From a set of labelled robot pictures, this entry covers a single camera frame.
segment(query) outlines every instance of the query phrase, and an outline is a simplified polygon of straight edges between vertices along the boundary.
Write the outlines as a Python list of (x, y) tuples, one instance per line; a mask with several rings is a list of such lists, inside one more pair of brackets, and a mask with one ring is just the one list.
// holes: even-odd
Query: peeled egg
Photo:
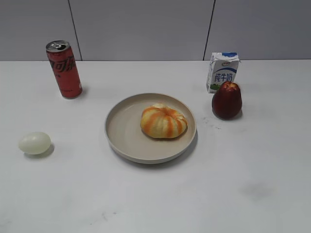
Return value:
[(18, 148), (27, 154), (41, 154), (45, 152), (50, 145), (50, 137), (43, 132), (29, 133), (18, 142)]

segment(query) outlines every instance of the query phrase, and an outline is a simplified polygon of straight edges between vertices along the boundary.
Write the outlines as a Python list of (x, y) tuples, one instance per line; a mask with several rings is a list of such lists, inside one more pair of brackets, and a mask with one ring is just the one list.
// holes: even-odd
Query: plate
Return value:
[[(188, 122), (186, 132), (175, 139), (153, 139), (140, 128), (142, 111), (155, 103), (164, 103), (182, 113)], [(142, 164), (159, 164), (182, 154), (196, 133), (191, 110), (179, 100), (157, 93), (131, 96), (115, 105), (105, 122), (105, 134), (111, 148), (125, 159)]]

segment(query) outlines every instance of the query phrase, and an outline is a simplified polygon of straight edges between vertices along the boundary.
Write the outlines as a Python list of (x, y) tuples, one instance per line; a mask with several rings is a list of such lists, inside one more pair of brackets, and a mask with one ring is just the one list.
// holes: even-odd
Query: milk carton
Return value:
[(207, 76), (208, 93), (215, 93), (225, 81), (233, 82), (239, 62), (236, 52), (213, 52)]

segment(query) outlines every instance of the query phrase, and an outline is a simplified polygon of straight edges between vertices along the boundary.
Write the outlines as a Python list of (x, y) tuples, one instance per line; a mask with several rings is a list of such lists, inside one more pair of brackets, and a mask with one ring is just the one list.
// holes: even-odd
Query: red apple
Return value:
[(242, 108), (241, 90), (236, 83), (224, 82), (212, 99), (212, 109), (216, 116), (230, 119)]

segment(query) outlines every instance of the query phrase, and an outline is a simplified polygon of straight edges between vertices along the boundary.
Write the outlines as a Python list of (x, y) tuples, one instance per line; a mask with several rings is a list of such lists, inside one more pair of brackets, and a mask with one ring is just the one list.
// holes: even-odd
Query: coca-cola can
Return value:
[(60, 93), (65, 98), (75, 98), (82, 92), (76, 62), (69, 42), (55, 40), (46, 45)]

